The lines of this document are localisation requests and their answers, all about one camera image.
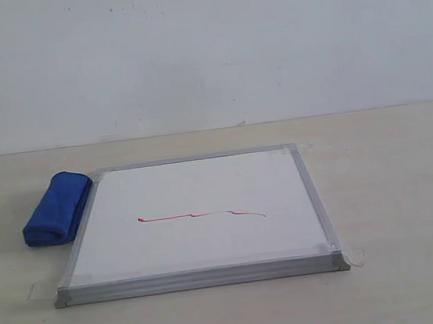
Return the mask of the clear tape corner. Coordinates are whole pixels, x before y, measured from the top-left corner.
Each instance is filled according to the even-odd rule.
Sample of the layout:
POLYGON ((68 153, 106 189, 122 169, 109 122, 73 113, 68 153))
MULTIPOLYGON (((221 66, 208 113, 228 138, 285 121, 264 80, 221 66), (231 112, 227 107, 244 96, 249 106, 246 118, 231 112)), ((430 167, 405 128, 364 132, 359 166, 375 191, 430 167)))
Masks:
POLYGON ((313 148, 314 144, 310 142, 297 144, 297 150, 303 157, 309 155, 312 152, 313 148))
POLYGON ((59 282, 57 280, 38 281, 31 284, 27 302, 54 301, 58 294, 59 282))
POLYGON ((361 268, 364 265, 365 253, 362 248, 346 247, 342 250, 344 261, 352 267, 361 268))

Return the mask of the clear tape front right corner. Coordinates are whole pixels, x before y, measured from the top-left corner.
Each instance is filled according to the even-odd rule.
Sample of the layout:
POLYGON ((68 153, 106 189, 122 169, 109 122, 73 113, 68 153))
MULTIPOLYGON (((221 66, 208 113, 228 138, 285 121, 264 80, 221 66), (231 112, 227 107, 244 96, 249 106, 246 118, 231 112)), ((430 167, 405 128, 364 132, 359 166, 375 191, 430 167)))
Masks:
POLYGON ((362 248, 346 247, 342 250, 344 261, 352 267, 361 268, 364 265, 365 253, 362 248))

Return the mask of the white board with aluminium frame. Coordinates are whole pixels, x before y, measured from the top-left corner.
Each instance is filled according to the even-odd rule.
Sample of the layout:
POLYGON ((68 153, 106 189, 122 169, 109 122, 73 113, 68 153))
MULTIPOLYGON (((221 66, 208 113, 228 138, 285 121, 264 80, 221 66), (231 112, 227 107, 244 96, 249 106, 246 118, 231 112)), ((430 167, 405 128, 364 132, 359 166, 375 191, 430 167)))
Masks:
POLYGON ((55 307, 350 269, 294 144, 98 171, 55 307))

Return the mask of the clear tape back right corner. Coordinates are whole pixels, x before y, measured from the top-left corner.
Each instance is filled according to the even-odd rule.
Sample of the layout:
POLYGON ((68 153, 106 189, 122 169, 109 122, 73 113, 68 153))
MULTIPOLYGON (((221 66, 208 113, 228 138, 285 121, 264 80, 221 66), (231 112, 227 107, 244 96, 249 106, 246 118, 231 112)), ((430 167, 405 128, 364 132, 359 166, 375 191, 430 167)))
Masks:
POLYGON ((297 150, 303 157, 309 155, 312 152, 313 148, 314 144, 310 142, 297 144, 297 150))

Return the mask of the clear tape front left corner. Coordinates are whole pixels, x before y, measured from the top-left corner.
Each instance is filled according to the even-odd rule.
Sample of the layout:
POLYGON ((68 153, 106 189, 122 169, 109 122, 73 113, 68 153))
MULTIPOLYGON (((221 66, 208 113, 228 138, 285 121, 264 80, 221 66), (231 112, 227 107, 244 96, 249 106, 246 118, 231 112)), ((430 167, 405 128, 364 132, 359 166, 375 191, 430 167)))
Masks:
POLYGON ((59 282, 57 280, 38 281, 31 284, 27 302, 54 301, 58 294, 59 282))

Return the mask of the blue cloth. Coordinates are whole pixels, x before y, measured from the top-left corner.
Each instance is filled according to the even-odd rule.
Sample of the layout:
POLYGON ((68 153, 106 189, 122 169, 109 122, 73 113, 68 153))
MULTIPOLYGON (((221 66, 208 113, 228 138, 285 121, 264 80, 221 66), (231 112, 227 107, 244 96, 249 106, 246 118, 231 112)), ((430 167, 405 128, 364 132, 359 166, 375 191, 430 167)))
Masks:
POLYGON ((49 183, 22 234, 27 246, 64 245, 75 239, 92 180, 87 175, 58 172, 49 183))

